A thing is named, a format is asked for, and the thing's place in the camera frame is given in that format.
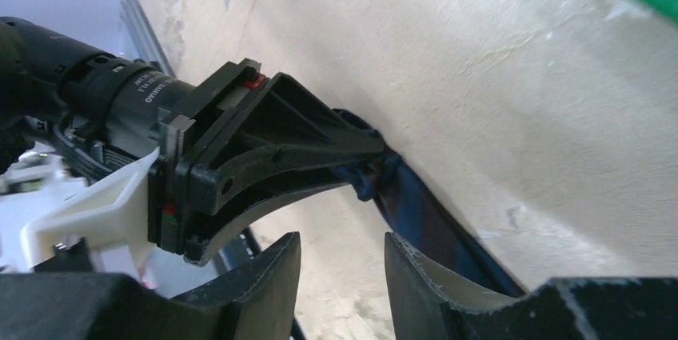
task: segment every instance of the white plastic bracket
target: white plastic bracket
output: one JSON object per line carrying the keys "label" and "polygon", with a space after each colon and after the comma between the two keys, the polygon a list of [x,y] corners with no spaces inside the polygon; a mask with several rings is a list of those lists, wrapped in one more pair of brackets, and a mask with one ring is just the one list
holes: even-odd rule
{"label": "white plastic bracket", "polygon": [[75,235],[92,248],[126,242],[134,265],[142,268],[155,247],[148,241],[148,171],[158,155],[156,149],[26,224],[21,242],[28,267],[52,258],[52,246]]}

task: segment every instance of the folded cloth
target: folded cloth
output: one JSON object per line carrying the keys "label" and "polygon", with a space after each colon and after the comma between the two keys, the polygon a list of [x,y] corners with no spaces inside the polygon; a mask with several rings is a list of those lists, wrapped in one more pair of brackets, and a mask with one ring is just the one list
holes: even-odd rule
{"label": "folded cloth", "polygon": [[[355,114],[335,111],[353,126],[381,136]],[[358,199],[374,200],[391,229],[427,257],[490,290],[511,297],[524,294],[390,147],[378,158],[337,166],[333,172],[353,186]]]}

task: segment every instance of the red component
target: red component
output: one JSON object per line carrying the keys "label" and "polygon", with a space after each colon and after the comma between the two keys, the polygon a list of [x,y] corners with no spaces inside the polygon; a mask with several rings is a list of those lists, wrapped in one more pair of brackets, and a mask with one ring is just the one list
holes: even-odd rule
{"label": "red component", "polygon": [[174,216],[174,204],[171,202],[165,204],[165,206],[162,207],[162,214]]}
{"label": "red component", "polygon": [[265,78],[266,76],[264,76],[263,74],[259,74],[257,78],[254,79],[254,81],[245,82],[245,84],[243,85],[251,90],[256,90],[264,82]]}

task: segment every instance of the dark blue cloth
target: dark blue cloth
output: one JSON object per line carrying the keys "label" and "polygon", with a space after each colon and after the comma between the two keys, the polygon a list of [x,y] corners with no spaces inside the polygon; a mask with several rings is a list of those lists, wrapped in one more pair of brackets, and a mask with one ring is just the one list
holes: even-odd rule
{"label": "dark blue cloth", "polygon": [[[355,114],[335,111],[348,123],[380,136]],[[490,290],[512,297],[524,294],[390,147],[379,158],[338,166],[333,172],[353,185],[360,200],[374,200],[393,231],[421,253]]]}

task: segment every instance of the beige tabletop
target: beige tabletop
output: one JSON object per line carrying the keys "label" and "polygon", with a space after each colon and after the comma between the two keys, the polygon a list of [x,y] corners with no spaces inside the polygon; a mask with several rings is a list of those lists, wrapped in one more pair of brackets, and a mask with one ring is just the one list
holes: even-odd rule
{"label": "beige tabletop", "polygon": [[[675,274],[678,31],[633,0],[141,0],[179,78],[285,71],[376,127],[524,285]],[[302,235],[309,338],[393,338],[386,225],[349,188]]]}

